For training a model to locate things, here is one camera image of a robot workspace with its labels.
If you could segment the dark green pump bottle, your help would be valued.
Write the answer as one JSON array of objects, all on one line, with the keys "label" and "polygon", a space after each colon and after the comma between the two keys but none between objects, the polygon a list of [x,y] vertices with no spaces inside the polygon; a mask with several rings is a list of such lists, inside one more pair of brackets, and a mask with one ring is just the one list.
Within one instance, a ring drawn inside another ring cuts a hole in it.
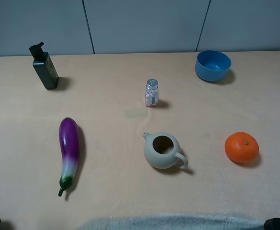
[{"label": "dark green pump bottle", "polygon": [[44,43],[40,42],[39,44],[31,46],[29,51],[34,58],[33,67],[43,86],[47,90],[53,90],[57,88],[59,77],[49,53],[42,50],[43,45]]}]

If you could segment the clear pill bottle silver cap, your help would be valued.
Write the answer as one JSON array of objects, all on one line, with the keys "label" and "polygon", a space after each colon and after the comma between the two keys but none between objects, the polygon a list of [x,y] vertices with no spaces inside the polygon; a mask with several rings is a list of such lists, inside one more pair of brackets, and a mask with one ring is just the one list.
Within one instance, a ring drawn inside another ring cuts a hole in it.
[{"label": "clear pill bottle silver cap", "polygon": [[157,105],[159,100],[159,83],[156,79],[149,79],[146,83],[145,105],[147,107]]}]

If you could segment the grey-green ceramic teapot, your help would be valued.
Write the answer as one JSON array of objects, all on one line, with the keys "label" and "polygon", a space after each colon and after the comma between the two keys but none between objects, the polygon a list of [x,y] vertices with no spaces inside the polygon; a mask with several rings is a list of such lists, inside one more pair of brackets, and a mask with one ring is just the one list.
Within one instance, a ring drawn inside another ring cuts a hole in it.
[{"label": "grey-green ceramic teapot", "polygon": [[187,158],[181,153],[177,139],[169,133],[143,133],[144,157],[156,169],[168,169],[176,166],[180,169],[188,167]]}]

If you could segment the purple toy eggplant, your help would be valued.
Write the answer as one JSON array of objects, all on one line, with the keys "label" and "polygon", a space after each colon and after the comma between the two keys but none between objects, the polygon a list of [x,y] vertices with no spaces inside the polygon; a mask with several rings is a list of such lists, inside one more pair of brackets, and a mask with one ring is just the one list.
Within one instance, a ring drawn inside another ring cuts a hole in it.
[{"label": "purple toy eggplant", "polygon": [[64,118],[59,126],[59,144],[62,156],[60,190],[58,196],[71,187],[80,160],[80,139],[77,123],[70,117]]}]

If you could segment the blue plastic bowl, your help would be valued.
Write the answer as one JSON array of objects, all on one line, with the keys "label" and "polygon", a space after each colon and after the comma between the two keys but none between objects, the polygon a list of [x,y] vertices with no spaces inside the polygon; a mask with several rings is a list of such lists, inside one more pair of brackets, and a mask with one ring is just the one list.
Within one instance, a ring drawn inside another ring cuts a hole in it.
[{"label": "blue plastic bowl", "polygon": [[195,73],[204,81],[218,82],[226,77],[231,65],[231,59],[226,54],[205,50],[197,55]]}]

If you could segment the orange tangerine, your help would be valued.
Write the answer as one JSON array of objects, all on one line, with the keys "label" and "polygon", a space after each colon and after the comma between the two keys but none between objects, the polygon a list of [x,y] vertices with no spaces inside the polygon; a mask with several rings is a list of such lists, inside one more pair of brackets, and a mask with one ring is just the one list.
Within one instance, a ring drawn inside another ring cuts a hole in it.
[{"label": "orange tangerine", "polygon": [[225,141],[224,150],[227,157],[240,164],[252,163],[259,157],[259,145],[248,133],[236,132]]}]

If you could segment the light grey towel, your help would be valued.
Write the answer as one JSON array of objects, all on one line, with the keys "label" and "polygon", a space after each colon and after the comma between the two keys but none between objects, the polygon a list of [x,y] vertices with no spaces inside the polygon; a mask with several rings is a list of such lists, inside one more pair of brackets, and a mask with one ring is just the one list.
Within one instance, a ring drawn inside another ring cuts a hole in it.
[{"label": "light grey towel", "polygon": [[231,216],[156,215],[95,218],[81,230],[263,230],[264,223]]}]

